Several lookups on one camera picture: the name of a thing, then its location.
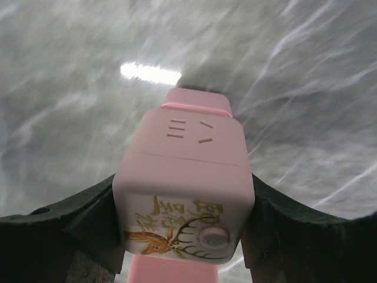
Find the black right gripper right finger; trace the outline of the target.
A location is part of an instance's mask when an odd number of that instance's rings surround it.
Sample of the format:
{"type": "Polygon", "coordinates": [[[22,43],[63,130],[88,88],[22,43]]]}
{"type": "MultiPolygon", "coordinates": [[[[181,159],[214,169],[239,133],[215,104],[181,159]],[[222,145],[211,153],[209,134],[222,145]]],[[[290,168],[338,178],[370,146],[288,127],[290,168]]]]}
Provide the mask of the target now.
{"type": "Polygon", "coordinates": [[[253,177],[256,201],[242,235],[253,282],[376,282],[376,214],[339,218],[253,177]]]}

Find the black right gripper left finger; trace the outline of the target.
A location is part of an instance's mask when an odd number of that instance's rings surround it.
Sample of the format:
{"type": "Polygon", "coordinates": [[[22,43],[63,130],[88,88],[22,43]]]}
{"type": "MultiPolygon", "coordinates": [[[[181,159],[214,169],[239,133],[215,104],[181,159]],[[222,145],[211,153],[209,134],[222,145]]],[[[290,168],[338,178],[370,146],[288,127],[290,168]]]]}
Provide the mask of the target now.
{"type": "Polygon", "coordinates": [[[1,282],[114,282],[125,248],[112,182],[2,217],[1,282]]]}

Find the pink deer cube adapter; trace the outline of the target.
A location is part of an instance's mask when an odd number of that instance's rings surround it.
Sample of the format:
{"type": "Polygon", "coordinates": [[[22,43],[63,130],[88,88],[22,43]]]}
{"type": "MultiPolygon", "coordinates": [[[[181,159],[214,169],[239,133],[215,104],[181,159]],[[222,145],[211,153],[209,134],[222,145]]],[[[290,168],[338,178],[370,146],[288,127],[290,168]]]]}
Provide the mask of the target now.
{"type": "Polygon", "coordinates": [[[149,111],[113,195],[128,252],[229,262],[255,202],[242,126],[231,117],[149,111]]]}

